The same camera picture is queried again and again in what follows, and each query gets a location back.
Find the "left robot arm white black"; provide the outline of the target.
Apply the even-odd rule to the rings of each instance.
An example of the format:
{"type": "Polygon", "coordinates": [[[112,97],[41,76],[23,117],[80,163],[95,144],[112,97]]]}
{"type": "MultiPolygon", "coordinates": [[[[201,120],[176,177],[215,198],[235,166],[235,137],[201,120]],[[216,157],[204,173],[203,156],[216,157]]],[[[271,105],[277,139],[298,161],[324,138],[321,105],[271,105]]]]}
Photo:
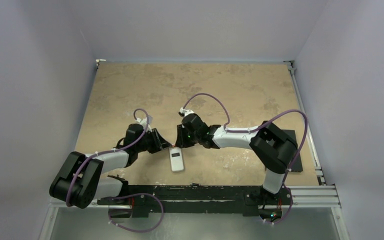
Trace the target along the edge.
{"type": "Polygon", "coordinates": [[[131,166],[139,153],[154,154],[169,147],[171,143],[157,129],[145,130],[139,123],[130,124],[125,137],[114,149],[97,154],[69,153],[50,185],[49,195],[80,209],[94,199],[107,197],[122,205],[129,199],[129,191],[125,188],[128,181],[117,176],[101,179],[101,175],[131,166]]]}

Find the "white red remote control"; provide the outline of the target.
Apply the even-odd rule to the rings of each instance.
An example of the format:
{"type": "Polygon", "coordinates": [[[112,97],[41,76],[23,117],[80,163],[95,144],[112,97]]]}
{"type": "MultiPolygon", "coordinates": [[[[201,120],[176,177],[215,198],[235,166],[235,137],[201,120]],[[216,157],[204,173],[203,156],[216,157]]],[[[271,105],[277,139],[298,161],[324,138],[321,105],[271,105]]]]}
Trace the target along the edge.
{"type": "Polygon", "coordinates": [[[181,148],[172,146],[169,149],[169,159],[172,172],[177,173],[185,170],[181,148]]]}

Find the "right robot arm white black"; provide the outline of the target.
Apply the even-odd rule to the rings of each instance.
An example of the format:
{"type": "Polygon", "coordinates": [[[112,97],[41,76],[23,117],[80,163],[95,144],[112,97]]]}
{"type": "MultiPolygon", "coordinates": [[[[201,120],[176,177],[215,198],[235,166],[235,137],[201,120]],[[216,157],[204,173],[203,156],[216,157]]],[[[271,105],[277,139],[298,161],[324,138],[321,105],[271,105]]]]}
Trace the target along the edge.
{"type": "Polygon", "coordinates": [[[196,144],[206,149],[239,148],[252,150],[266,168],[260,196],[268,204],[280,198],[288,166],[297,151],[297,141],[274,123],[265,127],[224,128],[207,125],[196,113],[181,113],[175,145],[189,148],[196,144]]]}

